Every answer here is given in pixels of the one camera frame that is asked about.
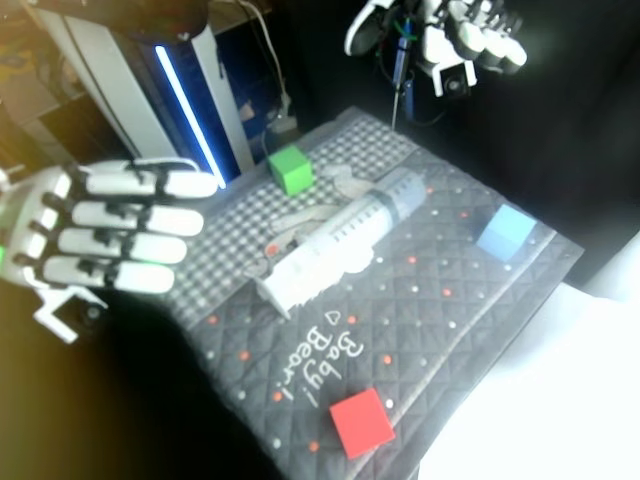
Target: checkered fabric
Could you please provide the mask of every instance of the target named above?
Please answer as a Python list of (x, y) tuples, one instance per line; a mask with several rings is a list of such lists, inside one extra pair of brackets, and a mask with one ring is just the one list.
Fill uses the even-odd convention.
[[(238, 268), (264, 258), (270, 220), (347, 200), (324, 179), (287, 198), (257, 175), (209, 211), (173, 307), (219, 393), (286, 478), (406, 480), (581, 249), (538, 222), (509, 263), (492, 257), (475, 242), (507, 200), (358, 111), (299, 147), (317, 171), (349, 163), (356, 177), (375, 180), (410, 168), (427, 200), (376, 245), (364, 272), (294, 308), (287, 322)], [(368, 388), (396, 438), (347, 460), (329, 407)]]

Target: green cube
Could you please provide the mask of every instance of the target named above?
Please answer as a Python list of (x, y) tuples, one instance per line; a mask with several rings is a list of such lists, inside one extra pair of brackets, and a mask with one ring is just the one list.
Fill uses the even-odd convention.
[(271, 155), (269, 165), (276, 182), (289, 196), (313, 185), (311, 161), (297, 147), (288, 147)]

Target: syringe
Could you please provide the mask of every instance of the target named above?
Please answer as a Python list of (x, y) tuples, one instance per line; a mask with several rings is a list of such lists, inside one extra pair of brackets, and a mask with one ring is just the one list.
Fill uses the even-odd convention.
[(426, 198), (419, 175), (397, 168), (353, 201), (278, 263), (266, 280), (256, 280), (260, 296), (285, 317), (340, 281), (362, 271), (373, 246), (408, 218)]

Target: blue led light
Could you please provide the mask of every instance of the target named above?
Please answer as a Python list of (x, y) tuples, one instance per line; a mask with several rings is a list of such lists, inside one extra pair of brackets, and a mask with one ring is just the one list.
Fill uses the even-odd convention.
[(193, 130), (193, 134), (195, 135), (196, 140), (198, 141), (198, 145), (200, 145), (200, 149), (204, 154), (204, 158), (207, 160), (207, 163), (211, 167), (213, 174), (218, 179), (218, 184), (220, 188), (226, 188), (227, 184), (225, 183), (224, 178), (222, 178), (222, 173), (218, 168), (216, 159), (213, 157), (213, 152), (211, 152), (211, 149), (209, 148), (209, 144), (207, 143), (207, 140), (204, 137), (204, 133), (202, 133), (202, 129), (200, 128), (200, 124), (198, 123), (198, 119), (196, 118), (196, 115), (193, 113), (193, 109), (191, 108), (191, 105), (189, 104), (189, 100), (187, 99), (187, 96), (184, 93), (182, 84), (178, 79), (178, 75), (176, 75), (176, 71), (174, 70), (173, 65), (171, 64), (169, 55), (167, 55), (167, 50), (164, 47), (158, 46), (156, 47), (156, 55), (160, 60), (160, 64), (164, 69), (164, 73), (167, 75), (167, 79), (169, 79), (171, 88), (173, 88), (173, 91), (176, 94), (176, 97), (178, 98), (178, 102), (180, 102), (180, 107), (184, 112), (184, 116), (187, 117), (187, 121), (191, 126), (191, 130)]

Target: orange dot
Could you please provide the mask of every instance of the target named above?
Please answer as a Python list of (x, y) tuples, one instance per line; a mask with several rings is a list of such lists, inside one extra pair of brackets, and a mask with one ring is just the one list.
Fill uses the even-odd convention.
[(277, 245), (269, 245), (266, 249), (267, 256), (273, 257), (278, 254), (278, 246)]

